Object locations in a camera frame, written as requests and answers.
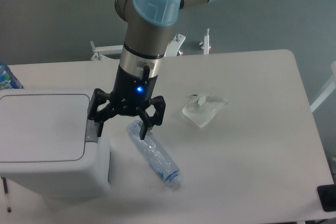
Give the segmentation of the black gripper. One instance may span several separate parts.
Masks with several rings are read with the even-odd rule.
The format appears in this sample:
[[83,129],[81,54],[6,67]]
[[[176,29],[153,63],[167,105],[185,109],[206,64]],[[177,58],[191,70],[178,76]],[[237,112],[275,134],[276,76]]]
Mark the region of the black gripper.
[[[104,122],[116,115],[139,116],[142,120],[139,137],[144,140],[148,130],[163,122],[166,103],[163,96],[152,97],[157,77],[149,77],[149,66],[143,66],[140,76],[134,76],[120,66],[111,93],[96,88],[88,107],[88,120],[94,121],[97,137],[101,137]],[[153,106],[149,116],[146,109]]]

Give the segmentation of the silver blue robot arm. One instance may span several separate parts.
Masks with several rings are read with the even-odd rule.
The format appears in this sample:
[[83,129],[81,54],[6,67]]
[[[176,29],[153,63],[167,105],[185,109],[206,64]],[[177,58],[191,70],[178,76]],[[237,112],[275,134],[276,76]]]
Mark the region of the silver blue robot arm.
[[128,26],[113,90],[96,88],[88,107],[88,122],[97,136],[105,121],[116,115],[139,116],[140,138],[162,124],[166,104],[152,93],[179,11],[213,1],[115,0],[115,10]]

